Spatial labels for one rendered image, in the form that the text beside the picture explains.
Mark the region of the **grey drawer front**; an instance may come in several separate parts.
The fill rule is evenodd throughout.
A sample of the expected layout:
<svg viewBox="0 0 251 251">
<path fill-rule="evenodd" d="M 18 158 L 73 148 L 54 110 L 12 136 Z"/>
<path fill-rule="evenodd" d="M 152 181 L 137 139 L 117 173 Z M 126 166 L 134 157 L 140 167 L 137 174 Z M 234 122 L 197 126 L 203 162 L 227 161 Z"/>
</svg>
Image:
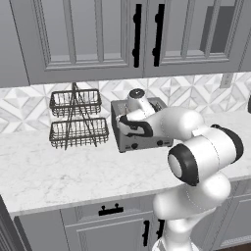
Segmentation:
<svg viewBox="0 0 251 251">
<path fill-rule="evenodd" d="M 80 224 L 84 222 L 91 222 L 94 220 L 109 219 L 117 216 L 125 216 L 134 213 L 142 213 L 152 210 L 152 195 L 127 198 L 122 200 L 115 200 L 109 202 L 101 202 L 90 205 L 76 206 L 68 209 L 62 209 L 61 214 L 63 222 L 66 226 Z M 99 216 L 98 211 L 101 206 L 105 205 L 107 209 L 114 208 L 115 204 L 119 203 L 120 207 L 124 207 L 122 213 L 113 215 Z"/>
</svg>

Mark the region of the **grey wall cupboard door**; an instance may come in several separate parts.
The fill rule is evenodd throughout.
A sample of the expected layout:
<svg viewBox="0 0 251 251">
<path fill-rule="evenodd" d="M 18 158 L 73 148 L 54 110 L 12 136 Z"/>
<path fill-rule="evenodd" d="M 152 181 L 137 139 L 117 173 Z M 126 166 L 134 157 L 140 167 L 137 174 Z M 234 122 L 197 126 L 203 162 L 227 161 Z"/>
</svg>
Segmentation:
<svg viewBox="0 0 251 251">
<path fill-rule="evenodd" d="M 146 0 L 10 0 L 31 84 L 143 76 Z M 135 5 L 142 5 L 139 67 Z"/>
<path fill-rule="evenodd" d="M 154 66 L 155 15 L 165 5 L 160 64 Z M 145 75 L 203 75 L 240 70 L 251 27 L 251 0 L 149 0 Z"/>
</svg>

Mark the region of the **grey base cupboard door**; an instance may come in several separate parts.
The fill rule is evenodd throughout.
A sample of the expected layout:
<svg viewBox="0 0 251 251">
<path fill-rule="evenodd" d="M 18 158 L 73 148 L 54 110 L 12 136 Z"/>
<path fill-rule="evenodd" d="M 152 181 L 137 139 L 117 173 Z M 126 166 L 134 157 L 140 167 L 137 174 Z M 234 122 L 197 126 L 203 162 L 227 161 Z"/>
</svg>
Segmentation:
<svg viewBox="0 0 251 251">
<path fill-rule="evenodd" d="M 143 246 L 144 221 L 152 212 L 130 214 L 106 220 L 66 226 L 70 251 L 149 251 Z"/>
<path fill-rule="evenodd" d="M 166 249 L 166 241 L 165 241 L 165 235 L 166 235 L 166 221 L 165 226 L 163 230 L 163 235 L 157 240 L 157 234 L 156 231 L 159 228 L 159 222 L 157 217 L 153 220 L 153 228 L 152 228 L 152 235 L 151 235 L 151 242 L 152 242 L 152 251 L 167 251 Z"/>
</svg>

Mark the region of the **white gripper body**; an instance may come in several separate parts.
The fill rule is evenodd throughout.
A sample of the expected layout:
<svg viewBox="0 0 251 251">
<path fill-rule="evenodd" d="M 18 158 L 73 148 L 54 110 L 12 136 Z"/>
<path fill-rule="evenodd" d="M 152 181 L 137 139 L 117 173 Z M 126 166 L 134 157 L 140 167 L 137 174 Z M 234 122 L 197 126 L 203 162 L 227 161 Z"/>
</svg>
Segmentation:
<svg viewBox="0 0 251 251">
<path fill-rule="evenodd" d="M 126 121 L 127 121 L 126 115 L 118 115 L 118 116 L 116 116 L 117 128 L 120 131 L 127 131 Z"/>
</svg>

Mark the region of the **grey base cupboard run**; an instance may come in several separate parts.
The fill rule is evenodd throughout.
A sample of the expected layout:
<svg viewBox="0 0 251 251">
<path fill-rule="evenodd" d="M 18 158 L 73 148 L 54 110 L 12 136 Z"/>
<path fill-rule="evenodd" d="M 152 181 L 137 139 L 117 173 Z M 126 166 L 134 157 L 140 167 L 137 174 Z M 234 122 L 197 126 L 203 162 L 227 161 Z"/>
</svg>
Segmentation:
<svg viewBox="0 0 251 251">
<path fill-rule="evenodd" d="M 251 242 L 251 178 L 234 181 L 231 194 L 210 220 L 202 250 L 215 251 Z"/>
</svg>

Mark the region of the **grey cupboard side panel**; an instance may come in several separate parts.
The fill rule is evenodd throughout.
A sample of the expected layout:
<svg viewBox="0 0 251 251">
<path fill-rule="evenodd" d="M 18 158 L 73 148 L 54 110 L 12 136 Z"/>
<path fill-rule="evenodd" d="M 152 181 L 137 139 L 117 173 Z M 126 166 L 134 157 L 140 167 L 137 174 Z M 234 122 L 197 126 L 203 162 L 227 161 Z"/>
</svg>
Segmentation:
<svg viewBox="0 0 251 251">
<path fill-rule="evenodd" d="M 0 88 L 29 86 L 9 0 L 0 0 Z"/>
</svg>

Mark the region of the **grey wall socket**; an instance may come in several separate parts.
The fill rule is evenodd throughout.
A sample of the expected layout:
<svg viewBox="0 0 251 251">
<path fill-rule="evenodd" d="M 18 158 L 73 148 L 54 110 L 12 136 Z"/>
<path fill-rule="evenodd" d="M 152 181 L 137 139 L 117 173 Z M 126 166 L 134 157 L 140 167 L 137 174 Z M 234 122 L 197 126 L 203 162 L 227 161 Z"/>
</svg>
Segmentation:
<svg viewBox="0 0 251 251">
<path fill-rule="evenodd" d="M 230 88 L 232 78 L 233 78 L 233 73 L 223 74 L 221 83 L 220 83 L 220 88 Z"/>
</svg>

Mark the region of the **silver toaster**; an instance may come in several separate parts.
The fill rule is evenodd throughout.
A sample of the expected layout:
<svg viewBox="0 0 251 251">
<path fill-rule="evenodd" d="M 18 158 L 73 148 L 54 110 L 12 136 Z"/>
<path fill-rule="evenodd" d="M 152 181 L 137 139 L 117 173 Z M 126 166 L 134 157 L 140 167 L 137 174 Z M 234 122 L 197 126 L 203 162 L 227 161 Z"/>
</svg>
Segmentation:
<svg viewBox="0 0 251 251">
<path fill-rule="evenodd" d="M 118 100 L 111 102 L 111 124 L 114 136 L 117 141 L 118 149 L 121 153 L 124 153 L 126 151 L 173 146 L 174 141 L 172 139 L 165 137 L 139 137 L 139 136 L 127 137 L 123 135 L 117 128 L 116 116 L 124 115 L 127 113 L 126 105 L 127 105 L 126 100 Z M 164 144 L 162 146 L 158 146 L 157 145 L 158 140 L 163 140 Z M 138 144 L 136 149 L 131 148 L 131 144 L 133 143 Z"/>
</svg>

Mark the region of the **grey base cupboard panel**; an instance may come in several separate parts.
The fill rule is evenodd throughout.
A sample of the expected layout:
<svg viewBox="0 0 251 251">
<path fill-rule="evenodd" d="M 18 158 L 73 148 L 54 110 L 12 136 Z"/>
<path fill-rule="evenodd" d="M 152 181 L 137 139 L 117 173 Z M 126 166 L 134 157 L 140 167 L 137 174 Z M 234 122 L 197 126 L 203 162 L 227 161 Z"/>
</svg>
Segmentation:
<svg viewBox="0 0 251 251">
<path fill-rule="evenodd" d="M 15 216 L 26 251 L 70 251 L 59 210 Z"/>
</svg>

